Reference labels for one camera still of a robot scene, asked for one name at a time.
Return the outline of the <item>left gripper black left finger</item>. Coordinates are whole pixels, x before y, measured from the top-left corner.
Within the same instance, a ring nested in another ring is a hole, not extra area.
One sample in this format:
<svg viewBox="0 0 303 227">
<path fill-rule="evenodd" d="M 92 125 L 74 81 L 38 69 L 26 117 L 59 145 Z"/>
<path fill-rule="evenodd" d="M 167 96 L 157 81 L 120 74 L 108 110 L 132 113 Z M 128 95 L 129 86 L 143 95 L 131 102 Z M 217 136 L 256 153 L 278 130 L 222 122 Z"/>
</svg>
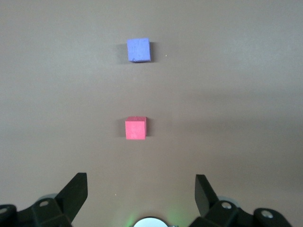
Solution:
<svg viewBox="0 0 303 227">
<path fill-rule="evenodd" d="M 54 197 L 45 197 L 18 212 L 18 227 L 71 227 L 88 197 L 86 173 L 77 173 Z"/>
</svg>

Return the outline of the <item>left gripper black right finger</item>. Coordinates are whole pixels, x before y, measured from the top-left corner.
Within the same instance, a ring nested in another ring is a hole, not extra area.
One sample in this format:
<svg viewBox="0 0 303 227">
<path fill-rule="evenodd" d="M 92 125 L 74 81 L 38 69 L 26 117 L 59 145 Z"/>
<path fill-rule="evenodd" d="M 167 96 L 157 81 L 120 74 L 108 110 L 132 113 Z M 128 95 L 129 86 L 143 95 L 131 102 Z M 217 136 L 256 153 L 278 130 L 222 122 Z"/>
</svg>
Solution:
<svg viewBox="0 0 303 227">
<path fill-rule="evenodd" d="M 238 208 L 233 202 L 220 200 L 205 175 L 196 175 L 195 201 L 200 216 L 192 227 L 253 227 L 251 214 Z"/>
</svg>

